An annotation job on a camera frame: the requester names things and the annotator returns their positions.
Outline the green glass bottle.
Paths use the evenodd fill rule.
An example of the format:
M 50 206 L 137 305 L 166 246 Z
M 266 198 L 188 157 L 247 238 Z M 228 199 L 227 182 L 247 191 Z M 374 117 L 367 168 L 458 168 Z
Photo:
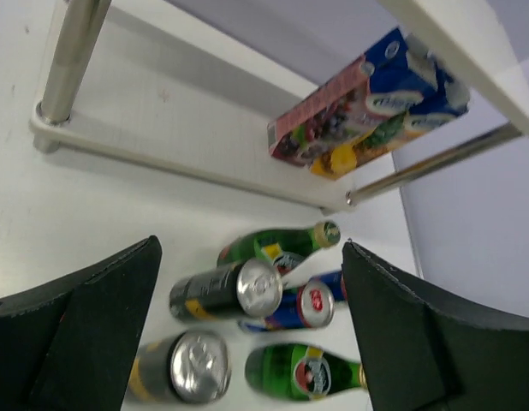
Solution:
M 367 388 L 361 363 L 301 342 L 254 349 L 247 357 L 245 378 L 258 393 L 293 402 L 316 401 L 345 390 Z
M 269 262 L 285 276 L 312 254 L 334 247 L 340 240 L 341 231 L 331 220 L 303 229 L 263 229 L 238 237 L 224 247 L 218 254 L 217 266 L 257 258 Z

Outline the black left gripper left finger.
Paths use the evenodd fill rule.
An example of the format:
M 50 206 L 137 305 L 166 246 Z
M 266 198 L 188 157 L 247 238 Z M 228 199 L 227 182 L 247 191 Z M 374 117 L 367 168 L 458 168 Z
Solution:
M 158 278 L 151 235 L 0 298 L 0 410 L 118 410 Z

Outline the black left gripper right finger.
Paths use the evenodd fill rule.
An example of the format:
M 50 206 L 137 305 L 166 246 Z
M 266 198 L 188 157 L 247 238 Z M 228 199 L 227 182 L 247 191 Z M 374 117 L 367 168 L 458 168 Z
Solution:
M 361 245 L 342 274 L 376 410 L 529 410 L 529 318 L 462 298 Z

